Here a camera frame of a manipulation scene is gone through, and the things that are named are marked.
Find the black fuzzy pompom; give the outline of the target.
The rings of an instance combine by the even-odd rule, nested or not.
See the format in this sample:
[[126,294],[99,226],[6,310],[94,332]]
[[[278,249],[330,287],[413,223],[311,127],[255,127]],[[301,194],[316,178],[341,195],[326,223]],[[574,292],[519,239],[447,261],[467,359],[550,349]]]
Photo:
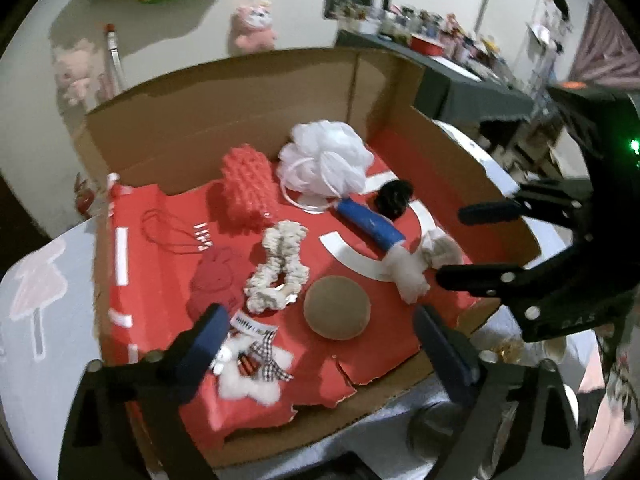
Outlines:
[[402,179],[391,180],[383,184],[373,199],[378,214],[390,221],[396,221],[407,210],[413,196],[413,185]]

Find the white fluffy soft toy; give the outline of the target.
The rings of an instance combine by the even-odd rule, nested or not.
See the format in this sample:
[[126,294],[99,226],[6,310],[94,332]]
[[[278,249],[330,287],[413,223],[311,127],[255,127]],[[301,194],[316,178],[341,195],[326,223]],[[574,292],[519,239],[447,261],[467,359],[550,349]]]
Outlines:
[[462,264],[463,252],[449,234],[441,228],[435,228],[423,235],[415,252],[409,252],[398,242],[386,252],[382,263],[396,285],[400,298],[406,304],[415,304],[431,288],[425,272]]

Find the white fluffy star plush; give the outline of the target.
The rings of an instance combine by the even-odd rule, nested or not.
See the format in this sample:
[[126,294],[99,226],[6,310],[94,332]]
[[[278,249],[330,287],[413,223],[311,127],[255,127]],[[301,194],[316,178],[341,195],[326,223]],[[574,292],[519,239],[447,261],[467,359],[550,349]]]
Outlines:
[[281,385],[292,382],[293,356],[274,344],[276,332],[262,336],[233,333],[209,365],[222,400],[252,399],[262,406],[279,402]]

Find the white mesh bath loofah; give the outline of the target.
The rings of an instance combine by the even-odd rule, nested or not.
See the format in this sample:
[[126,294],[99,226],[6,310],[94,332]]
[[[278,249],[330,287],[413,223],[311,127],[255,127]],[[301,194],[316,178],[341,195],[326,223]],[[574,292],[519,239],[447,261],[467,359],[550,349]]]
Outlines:
[[350,125],[318,120],[294,126],[278,159],[283,198],[303,211],[320,214],[364,190],[374,155]]

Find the brown round cushion puff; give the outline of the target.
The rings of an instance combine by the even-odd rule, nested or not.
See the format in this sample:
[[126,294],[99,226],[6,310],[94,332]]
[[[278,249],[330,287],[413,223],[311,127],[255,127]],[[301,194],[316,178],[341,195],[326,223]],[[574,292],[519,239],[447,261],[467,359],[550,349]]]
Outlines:
[[312,284],[305,295],[303,314],[317,335],[336,341],[358,337],[371,318],[371,301],[355,281],[329,275]]

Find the red knitted soft toy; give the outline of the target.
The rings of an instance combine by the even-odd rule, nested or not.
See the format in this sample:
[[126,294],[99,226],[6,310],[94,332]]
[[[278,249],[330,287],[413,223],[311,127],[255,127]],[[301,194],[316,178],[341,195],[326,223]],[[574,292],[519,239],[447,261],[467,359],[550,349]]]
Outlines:
[[219,304],[229,318],[245,304],[244,286],[254,266],[230,246],[215,246],[202,255],[190,281],[186,313],[195,322],[211,304]]

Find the cream rope scrunchie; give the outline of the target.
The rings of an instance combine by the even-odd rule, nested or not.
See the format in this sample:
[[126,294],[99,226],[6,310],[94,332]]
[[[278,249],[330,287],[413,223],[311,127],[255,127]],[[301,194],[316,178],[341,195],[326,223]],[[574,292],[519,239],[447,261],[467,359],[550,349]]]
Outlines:
[[297,300],[309,280],[309,268],[300,261],[300,248],[307,232],[304,226],[291,220],[280,221],[265,230],[262,248],[266,261],[258,264],[244,286],[248,312],[281,311]]

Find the coral pink mesh loofah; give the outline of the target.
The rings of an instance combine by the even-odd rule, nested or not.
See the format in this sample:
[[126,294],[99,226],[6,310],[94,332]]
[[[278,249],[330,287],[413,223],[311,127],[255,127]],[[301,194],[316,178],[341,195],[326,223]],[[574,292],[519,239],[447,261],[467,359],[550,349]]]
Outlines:
[[278,222],[279,202],[271,162],[250,144],[222,158],[222,196],[229,219],[244,229],[261,231]]

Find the blue cloth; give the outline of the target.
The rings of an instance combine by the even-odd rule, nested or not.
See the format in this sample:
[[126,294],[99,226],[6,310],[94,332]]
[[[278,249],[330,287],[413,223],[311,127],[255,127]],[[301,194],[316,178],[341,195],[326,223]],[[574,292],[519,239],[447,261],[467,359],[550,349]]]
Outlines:
[[390,220],[351,198],[339,200],[334,209],[340,216],[368,234],[383,252],[388,252],[390,248],[406,240],[405,235],[398,231]]

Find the glass jar silver lid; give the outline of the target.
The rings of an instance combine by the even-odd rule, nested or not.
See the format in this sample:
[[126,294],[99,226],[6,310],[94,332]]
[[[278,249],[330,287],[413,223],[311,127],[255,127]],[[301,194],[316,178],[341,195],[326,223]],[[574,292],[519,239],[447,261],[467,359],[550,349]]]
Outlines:
[[[482,465],[495,467],[506,445],[512,426],[514,409],[506,408],[490,440]],[[437,460],[445,448],[454,443],[454,434],[466,421],[465,410],[450,401],[439,401],[419,408],[410,418],[407,430],[408,448],[424,462]]]

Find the table with dark cloth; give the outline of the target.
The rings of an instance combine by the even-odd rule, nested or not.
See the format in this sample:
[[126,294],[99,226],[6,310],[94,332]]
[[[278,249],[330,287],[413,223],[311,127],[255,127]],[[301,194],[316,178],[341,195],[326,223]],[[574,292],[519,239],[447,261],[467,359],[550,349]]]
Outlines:
[[414,107],[428,118],[453,125],[488,120],[513,122],[528,119],[533,114],[534,101],[523,92],[494,82],[475,80],[448,60],[442,64],[436,58],[400,44],[347,30],[337,33],[334,46],[390,51],[420,65],[424,73]]

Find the white wardrobe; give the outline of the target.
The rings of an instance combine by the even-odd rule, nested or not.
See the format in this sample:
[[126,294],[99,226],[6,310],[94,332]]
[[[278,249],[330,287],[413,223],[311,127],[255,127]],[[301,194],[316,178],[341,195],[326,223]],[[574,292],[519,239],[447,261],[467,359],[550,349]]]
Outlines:
[[553,39],[567,19],[566,0],[482,0],[475,32],[513,77],[524,81],[551,47],[535,37],[534,28],[542,26]]

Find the red-lined cardboard box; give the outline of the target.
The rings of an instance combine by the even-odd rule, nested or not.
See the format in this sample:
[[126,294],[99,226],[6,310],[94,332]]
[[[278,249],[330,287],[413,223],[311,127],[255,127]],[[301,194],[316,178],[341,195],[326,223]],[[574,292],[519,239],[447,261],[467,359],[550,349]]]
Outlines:
[[292,358],[292,380],[263,406],[224,400],[207,376],[181,417],[214,467],[260,460],[318,442],[374,413],[431,374],[412,310],[385,272],[374,239],[332,210],[281,190],[276,167],[292,130],[336,122],[366,150],[356,202],[387,179],[414,189],[397,220],[419,253],[440,226],[470,263],[522,266],[540,247],[526,223],[464,226],[461,207],[498,200],[484,167],[414,101],[424,68],[384,51],[306,49],[228,58],[140,84],[91,112],[74,142],[108,203],[96,248],[96,310],[104,356],[122,364],[169,344],[212,302],[239,309],[282,220],[307,230],[300,258],[311,283],[344,276],[367,293],[363,333],[332,341],[307,325],[300,302],[262,320]]

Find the pale pink pig plush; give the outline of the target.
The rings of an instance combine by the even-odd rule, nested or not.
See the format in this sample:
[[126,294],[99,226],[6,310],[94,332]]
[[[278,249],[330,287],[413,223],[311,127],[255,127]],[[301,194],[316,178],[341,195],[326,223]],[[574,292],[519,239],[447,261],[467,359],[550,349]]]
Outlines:
[[94,100],[102,75],[99,52],[87,38],[81,38],[70,48],[55,48],[53,68],[56,86],[68,106],[85,105]]

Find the pink bear plush on wall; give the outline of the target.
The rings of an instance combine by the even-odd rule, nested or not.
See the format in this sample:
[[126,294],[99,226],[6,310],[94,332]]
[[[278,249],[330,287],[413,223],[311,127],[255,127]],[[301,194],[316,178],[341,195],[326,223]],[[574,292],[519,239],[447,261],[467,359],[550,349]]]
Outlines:
[[231,29],[232,55],[272,51],[276,41],[270,1],[253,1],[236,9]]

